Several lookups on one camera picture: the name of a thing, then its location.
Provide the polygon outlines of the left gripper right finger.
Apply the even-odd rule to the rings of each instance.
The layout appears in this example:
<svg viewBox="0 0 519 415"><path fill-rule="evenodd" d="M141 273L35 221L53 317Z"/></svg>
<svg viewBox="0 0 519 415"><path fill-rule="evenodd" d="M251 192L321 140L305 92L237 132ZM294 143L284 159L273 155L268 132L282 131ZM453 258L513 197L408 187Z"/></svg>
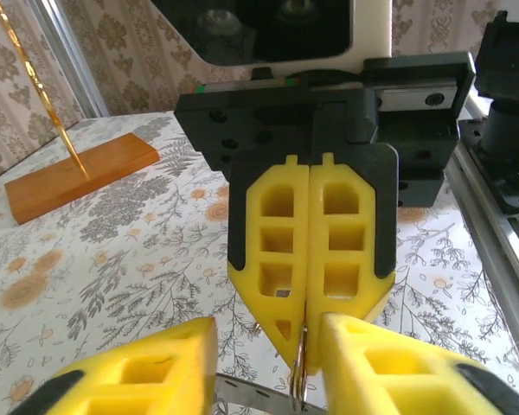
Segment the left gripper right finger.
<svg viewBox="0 0 519 415"><path fill-rule="evenodd" d="M519 393L461 354L326 313L319 356L328 415L519 415Z"/></svg>

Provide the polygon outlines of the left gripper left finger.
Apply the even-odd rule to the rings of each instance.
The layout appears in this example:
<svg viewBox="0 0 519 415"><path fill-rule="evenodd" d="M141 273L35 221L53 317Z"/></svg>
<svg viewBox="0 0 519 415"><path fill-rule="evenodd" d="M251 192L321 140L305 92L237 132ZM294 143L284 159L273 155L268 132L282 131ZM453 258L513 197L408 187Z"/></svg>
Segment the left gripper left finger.
<svg viewBox="0 0 519 415"><path fill-rule="evenodd" d="M216 365L199 317L64 367L10 415L211 415Z"/></svg>

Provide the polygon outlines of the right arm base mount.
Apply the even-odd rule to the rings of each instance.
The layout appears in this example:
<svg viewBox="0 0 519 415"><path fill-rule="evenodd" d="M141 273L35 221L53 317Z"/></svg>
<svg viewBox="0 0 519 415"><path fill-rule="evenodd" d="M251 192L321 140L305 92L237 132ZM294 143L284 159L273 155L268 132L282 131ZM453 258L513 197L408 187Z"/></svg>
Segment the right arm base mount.
<svg viewBox="0 0 519 415"><path fill-rule="evenodd" d="M511 121L459 123L460 139L504 214L519 214L519 138Z"/></svg>

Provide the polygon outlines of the aluminium frame post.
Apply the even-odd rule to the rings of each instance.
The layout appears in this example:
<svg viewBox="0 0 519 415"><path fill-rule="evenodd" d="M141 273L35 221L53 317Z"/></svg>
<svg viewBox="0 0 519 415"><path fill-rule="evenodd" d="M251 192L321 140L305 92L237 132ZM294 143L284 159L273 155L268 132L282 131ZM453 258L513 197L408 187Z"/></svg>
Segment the aluminium frame post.
<svg viewBox="0 0 519 415"><path fill-rule="evenodd" d="M59 0L27 0L54 53L67 83L88 118L109 117L87 59Z"/></svg>

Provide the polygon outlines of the silver metal keyring bundle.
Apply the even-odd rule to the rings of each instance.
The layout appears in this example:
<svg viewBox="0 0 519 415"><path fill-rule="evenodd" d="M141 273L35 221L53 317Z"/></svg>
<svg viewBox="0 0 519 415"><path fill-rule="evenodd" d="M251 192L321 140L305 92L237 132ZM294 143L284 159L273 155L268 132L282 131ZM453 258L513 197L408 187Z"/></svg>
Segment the silver metal keyring bundle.
<svg viewBox="0 0 519 415"><path fill-rule="evenodd" d="M269 415L328 415L322 407L306 401L307 371L305 363L308 354L308 340L309 330L303 324L299 332L298 351L293 362L287 394L218 373L215 379L211 415L229 415L229 404L247 406L267 412Z"/></svg>

